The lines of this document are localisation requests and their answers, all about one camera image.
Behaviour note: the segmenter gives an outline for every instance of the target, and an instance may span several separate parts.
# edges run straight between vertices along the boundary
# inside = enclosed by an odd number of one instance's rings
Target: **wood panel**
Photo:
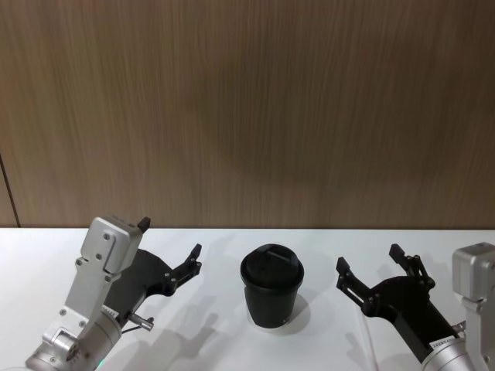
[[[0,169],[0,227],[2,226],[17,226],[17,223],[10,202],[9,192],[7,191],[7,185]]]
[[[495,2],[2,1],[21,224],[495,227]]]

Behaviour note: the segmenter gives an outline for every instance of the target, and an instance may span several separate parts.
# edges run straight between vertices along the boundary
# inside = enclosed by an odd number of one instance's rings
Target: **tabletop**
[[[0,369],[21,366],[65,301],[85,229],[0,229]],[[391,324],[365,318],[336,289],[338,257],[368,286],[404,272],[392,243],[419,254],[436,281],[432,302],[451,323],[464,319],[452,293],[452,252],[495,242],[492,230],[151,229],[140,248],[175,267],[203,245],[200,275],[171,298],[151,297],[138,310],[151,332],[124,334],[102,371],[265,371],[344,369],[415,371],[420,365]],[[305,268],[291,321],[262,330],[249,319],[240,264],[266,243],[295,251]]]

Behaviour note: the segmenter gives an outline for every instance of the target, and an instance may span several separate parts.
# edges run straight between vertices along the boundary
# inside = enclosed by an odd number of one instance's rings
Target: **black coffee cup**
[[[304,268],[289,248],[268,244],[248,254],[241,263],[247,309],[256,325],[277,328],[291,316]]]

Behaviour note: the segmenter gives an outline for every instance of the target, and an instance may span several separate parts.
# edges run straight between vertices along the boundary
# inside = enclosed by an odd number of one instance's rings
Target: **label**
[[[117,318],[118,317],[118,312],[117,311],[114,311],[112,308],[110,308],[110,307],[108,307],[106,305],[103,306],[103,310],[106,311],[113,318]]]
[[[434,342],[430,342],[430,346],[435,349],[438,348],[439,346],[442,346],[446,344],[447,342],[451,342],[455,338],[453,336],[447,336],[446,338],[435,340]]]

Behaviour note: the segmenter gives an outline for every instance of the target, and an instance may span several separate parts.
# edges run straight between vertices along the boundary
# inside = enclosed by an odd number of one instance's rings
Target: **black lid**
[[[244,283],[261,288],[285,289],[299,286],[304,270],[289,248],[270,243],[248,254],[241,264]]]

